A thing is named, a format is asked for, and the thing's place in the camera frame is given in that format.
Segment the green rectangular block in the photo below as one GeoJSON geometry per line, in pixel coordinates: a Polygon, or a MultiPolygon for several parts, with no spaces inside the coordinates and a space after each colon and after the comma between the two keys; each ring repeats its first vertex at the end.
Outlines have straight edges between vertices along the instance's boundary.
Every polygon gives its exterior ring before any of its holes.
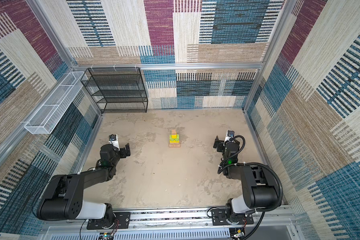
{"type": "Polygon", "coordinates": [[[180,137],[177,136],[176,138],[173,138],[172,136],[170,136],[170,143],[179,143],[180,142],[180,137]]]}

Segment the natural wood block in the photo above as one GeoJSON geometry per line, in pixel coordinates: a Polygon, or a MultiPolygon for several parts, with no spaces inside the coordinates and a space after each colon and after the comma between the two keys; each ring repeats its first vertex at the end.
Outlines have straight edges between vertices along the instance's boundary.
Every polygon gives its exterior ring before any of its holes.
{"type": "Polygon", "coordinates": [[[169,143],[169,148],[180,148],[181,143],[169,143]]]}

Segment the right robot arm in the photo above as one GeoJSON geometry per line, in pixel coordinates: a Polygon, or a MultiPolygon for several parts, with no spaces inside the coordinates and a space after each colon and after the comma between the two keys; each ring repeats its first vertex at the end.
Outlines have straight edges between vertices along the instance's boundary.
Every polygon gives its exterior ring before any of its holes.
{"type": "Polygon", "coordinates": [[[241,182],[242,194],[228,200],[225,216],[229,224],[244,221],[255,212],[270,212],[281,206],[283,186],[278,175],[261,163],[239,163],[246,140],[228,130],[224,140],[216,137],[213,148],[222,153],[218,174],[241,182]]]}

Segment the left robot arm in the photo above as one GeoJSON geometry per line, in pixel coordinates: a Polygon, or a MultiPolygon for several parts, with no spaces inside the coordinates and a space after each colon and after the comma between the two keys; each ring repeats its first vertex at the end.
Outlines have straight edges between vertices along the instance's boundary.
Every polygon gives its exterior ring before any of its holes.
{"type": "Polygon", "coordinates": [[[103,145],[95,168],[72,175],[55,175],[47,185],[36,216],[43,221],[90,220],[100,228],[109,228],[116,221],[111,204],[84,200],[84,190],[108,182],[116,175],[120,159],[131,155],[130,145],[119,149],[103,145]]]}

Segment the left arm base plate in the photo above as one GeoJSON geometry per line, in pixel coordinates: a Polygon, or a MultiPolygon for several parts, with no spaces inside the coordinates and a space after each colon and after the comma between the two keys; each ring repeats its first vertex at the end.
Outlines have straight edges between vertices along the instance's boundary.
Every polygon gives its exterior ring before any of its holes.
{"type": "Polygon", "coordinates": [[[89,219],[87,230],[127,229],[130,224],[130,212],[116,212],[105,215],[102,219],[89,219]]]}

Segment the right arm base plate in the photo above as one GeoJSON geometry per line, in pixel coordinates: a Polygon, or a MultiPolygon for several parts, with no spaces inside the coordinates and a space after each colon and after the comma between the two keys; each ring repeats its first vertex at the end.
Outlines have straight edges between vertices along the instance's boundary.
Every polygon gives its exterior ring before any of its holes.
{"type": "Polygon", "coordinates": [[[214,226],[254,224],[254,219],[250,215],[227,214],[226,210],[222,208],[209,208],[207,216],[212,219],[214,226]]]}

